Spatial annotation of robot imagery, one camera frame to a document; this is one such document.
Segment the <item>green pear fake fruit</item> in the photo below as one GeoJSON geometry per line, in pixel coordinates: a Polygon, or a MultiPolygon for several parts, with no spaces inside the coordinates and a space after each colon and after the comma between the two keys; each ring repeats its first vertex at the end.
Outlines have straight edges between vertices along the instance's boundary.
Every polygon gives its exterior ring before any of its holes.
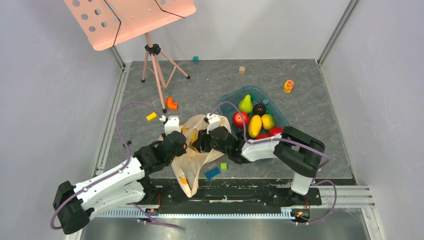
{"type": "Polygon", "coordinates": [[[254,106],[252,103],[252,96],[250,94],[245,95],[244,98],[238,104],[238,109],[246,114],[251,113],[253,111],[253,108],[254,106]]]}

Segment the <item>beige plastic bag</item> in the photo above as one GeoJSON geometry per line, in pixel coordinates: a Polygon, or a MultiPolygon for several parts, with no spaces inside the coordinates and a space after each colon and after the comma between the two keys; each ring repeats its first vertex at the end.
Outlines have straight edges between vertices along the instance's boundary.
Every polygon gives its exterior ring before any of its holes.
{"type": "Polygon", "coordinates": [[[164,122],[165,134],[168,135],[177,131],[181,132],[186,138],[186,153],[177,156],[171,167],[181,189],[188,198],[192,198],[198,191],[201,168],[224,155],[215,149],[198,152],[191,143],[192,137],[196,136],[201,130],[206,130],[209,133],[218,127],[224,127],[228,133],[231,132],[230,123],[226,117],[211,113],[195,115],[184,124],[180,123],[180,119],[176,115],[169,116],[167,121],[164,122]]]}

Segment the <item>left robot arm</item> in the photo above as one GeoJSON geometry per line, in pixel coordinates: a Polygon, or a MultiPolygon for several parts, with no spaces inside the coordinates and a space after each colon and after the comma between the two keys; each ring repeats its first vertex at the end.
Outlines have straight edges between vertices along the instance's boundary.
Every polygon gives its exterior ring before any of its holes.
{"type": "Polygon", "coordinates": [[[51,228],[70,235],[116,207],[140,201],[153,203],[157,190],[149,175],[162,171],[175,157],[185,154],[186,149],[179,117],[165,118],[161,140],[141,147],[130,159],[101,175],[76,184],[68,180],[61,183],[52,204],[51,228]]]}

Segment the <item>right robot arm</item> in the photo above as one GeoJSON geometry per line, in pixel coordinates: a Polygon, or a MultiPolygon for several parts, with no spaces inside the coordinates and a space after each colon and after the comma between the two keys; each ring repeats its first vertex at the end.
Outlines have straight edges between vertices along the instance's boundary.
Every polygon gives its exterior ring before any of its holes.
{"type": "Polygon", "coordinates": [[[208,114],[204,121],[207,128],[197,133],[193,147],[200,153],[218,151],[236,164],[248,164],[264,159],[279,159],[294,172],[289,189],[289,199],[302,204],[309,198],[309,188],[321,168],[325,144],[300,131],[286,126],[281,133],[259,140],[243,140],[235,137],[216,121],[217,115],[208,114]]]}

